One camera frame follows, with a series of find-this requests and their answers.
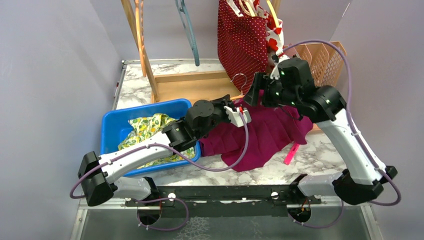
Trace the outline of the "grey-blue hanger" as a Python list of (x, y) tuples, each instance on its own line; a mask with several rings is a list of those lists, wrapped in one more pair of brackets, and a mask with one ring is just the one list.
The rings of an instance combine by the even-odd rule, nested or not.
[(187, 36), (188, 43), (190, 45), (190, 49), (193, 54), (194, 64), (198, 67), (200, 65), (200, 57), (189, 11), (184, 0), (175, 0), (175, 6), (178, 11), (182, 26)]

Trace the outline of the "pink marker pen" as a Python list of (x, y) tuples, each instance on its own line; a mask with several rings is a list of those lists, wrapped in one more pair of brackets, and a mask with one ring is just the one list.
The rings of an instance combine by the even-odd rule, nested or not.
[(294, 159), (298, 149), (299, 149), (300, 145), (298, 143), (294, 143), (290, 150), (288, 151), (283, 163), (285, 165), (289, 165), (291, 163), (291, 161)]

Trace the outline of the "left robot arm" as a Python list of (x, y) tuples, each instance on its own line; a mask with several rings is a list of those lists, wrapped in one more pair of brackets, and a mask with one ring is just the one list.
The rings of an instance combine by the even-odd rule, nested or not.
[(186, 115), (170, 122), (161, 132), (123, 150), (97, 156), (84, 155), (77, 184), (90, 207), (112, 198), (130, 198), (152, 205), (160, 198), (159, 190), (149, 177), (133, 179), (125, 174), (152, 161), (179, 154), (194, 147), (197, 141), (221, 123), (244, 127), (251, 120), (242, 107), (235, 107), (229, 95), (209, 101), (198, 100)]

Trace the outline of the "orange wavy hanger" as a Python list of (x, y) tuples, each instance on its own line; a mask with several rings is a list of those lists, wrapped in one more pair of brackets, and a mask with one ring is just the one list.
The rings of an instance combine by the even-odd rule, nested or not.
[(144, 1), (143, 0), (134, 0), (135, 4), (135, 25), (136, 25), (136, 37), (138, 44), (138, 52), (140, 57), (140, 65), (142, 74), (144, 77), (147, 76), (147, 54), (145, 50), (145, 42), (144, 42), (144, 20), (143, 20), (143, 8)]

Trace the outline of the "magenta pleated skirt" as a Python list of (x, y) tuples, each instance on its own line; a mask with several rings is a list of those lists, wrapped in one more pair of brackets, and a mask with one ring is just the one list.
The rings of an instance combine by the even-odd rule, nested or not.
[[(234, 171), (243, 172), (261, 168), (271, 157), (292, 142), (305, 145), (306, 135), (313, 129), (308, 117), (300, 117), (294, 107), (249, 106), (243, 100), (235, 106), (247, 108), (251, 122), (248, 123), (248, 148)], [(245, 130), (231, 123), (221, 123), (199, 141), (204, 157), (220, 155), (226, 165), (233, 164), (243, 152)]]

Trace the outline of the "wooden clothes rack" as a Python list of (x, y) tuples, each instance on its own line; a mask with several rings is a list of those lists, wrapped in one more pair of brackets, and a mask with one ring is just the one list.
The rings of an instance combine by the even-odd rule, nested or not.
[[(237, 16), (256, 17), (256, 11), (253, 4), (254, 0), (227, 0), (227, 2), (229, 5), (239, 3), (239, 10), (234, 11)], [(132, 6), (129, 0), (123, 0), (121, 4), (138, 50), (135, 6)], [(185, 98), (191, 103), (194, 103), (201, 99), (213, 100), (225, 95), (235, 97), (240, 94), (240, 90), (230, 82), (231, 79), (225, 69), (221, 71), (155, 76), (152, 72), (148, 56), (146, 55), (146, 70), (146, 78), (150, 83), (151, 97), (154, 103), (179, 98)], [(265, 73), (269, 74), (271, 71), (272, 69), (267, 65)]]

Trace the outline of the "blue plastic bin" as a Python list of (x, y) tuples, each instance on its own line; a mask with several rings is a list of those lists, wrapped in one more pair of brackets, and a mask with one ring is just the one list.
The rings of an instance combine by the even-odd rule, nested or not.
[[(134, 129), (128, 122), (129, 120), (140, 117), (151, 117), (157, 113), (167, 114), (169, 117), (179, 119), (186, 115), (188, 108), (191, 106), (192, 104), (188, 99), (179, 98), (107, 112), (102, 118), (99, 155), (118, 151), (118, 145)], [(194, 157), (191, 160), (196, 162), (201, 157), (201, 147), (199, 142), (197, 142), (195, 147), (193, 147), (193, 153)], [(164, 171), (189, 164), (190, 163), (184, 159), (176, 162), (161, 163), (131, 170), (125, 174), (124, 177)]]

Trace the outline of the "lemon print skirt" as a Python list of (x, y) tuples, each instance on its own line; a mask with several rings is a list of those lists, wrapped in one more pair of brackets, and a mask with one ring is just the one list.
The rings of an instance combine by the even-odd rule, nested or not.
[[(175, 121), (174, 118), (169, 117), (167, 114), (164, 113), (155, 113), (153, 116), (150, 117), (138, 117), (128, 120), (128, 123), (133, 127), (133, 130), (117, 146), (118, 150), (126, 149), (130, 146), (133, 146), (150, 138), (151, 136), (157, 133), (160, 133), (168, 123), (173, 121)], [(179, 155), (172, 155), (141, 165), (140, 167), (138, 167), (138, 169), (174, 163), (183, 160), (184, 159)]]

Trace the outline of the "peach plastic organizer basket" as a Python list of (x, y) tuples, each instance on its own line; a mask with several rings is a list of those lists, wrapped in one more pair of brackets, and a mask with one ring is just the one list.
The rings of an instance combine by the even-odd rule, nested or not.
[(332, 47), (323, 43), (305, 43), (293, 48), (297, 56), (309, 63), (316, 86), (337, 85), (344, 61)]

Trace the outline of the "red poppy print skirt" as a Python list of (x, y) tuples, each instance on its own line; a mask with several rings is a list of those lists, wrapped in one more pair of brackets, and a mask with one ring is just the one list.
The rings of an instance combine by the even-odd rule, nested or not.
[(256, 16), (265, 20), (265, 40), (268, 56), (268, 66), (272, 69), (277, 63), (287, 60), (284, 51), (284, 32), (283, 21), (278, 18), (277, 11), (274, 9), (270, 0), (266, 1), (269, 11), (260, 5), (259, 0), (253, 1)]

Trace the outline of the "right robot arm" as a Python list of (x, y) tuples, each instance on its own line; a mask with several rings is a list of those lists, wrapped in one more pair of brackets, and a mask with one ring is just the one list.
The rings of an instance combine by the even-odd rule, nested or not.
[(372, 152), (356, 130), (342, 95), (333, 86), (316, 86), (306, 60), (284, 60), (276, 71), (277, 76), (256, 72), (243, 100), (250, 106), (295, 108), (326, 134), (346, 165), (342, 172), (299, 177), (288, 190), (289, 199), (296, 204), (310, 196), (337, 196), (350, 205), (374, 202), (397, 169)]

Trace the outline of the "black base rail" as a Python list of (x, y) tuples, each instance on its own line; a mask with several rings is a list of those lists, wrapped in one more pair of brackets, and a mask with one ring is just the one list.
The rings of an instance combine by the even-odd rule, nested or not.
[(125, 202), (143, 216), (162, 218), (286, 217), (288, 206), (295, 209), (320, 204), (304, 196), (294, 184), (234, 186), (158, 186), (160, 202)]

